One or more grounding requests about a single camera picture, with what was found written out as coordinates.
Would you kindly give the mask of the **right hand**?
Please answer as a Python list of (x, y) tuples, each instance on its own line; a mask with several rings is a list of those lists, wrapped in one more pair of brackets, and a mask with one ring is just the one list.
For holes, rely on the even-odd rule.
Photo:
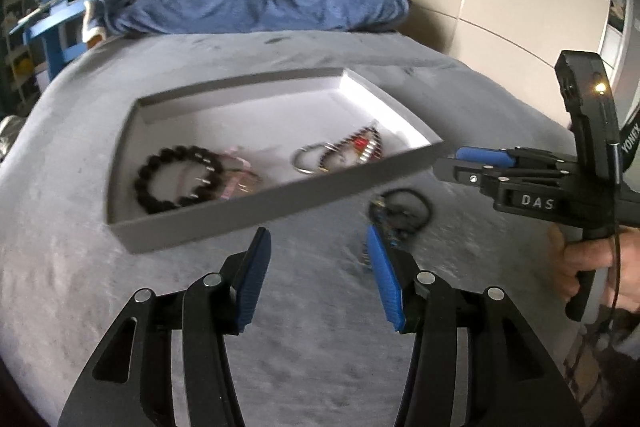
[[(568, 243), (561, 229), (552, 223), (548, 230), (551, 277), (558, 295), (565, 301), (577, 295), (578, 272), (614, 267), (616, 259), (612, 239)], [(639, 230), (620, 231), (620, 288), (615, 294), (616, 271), (608, 279), (601, 303), (616, 309), (639, 313)]]

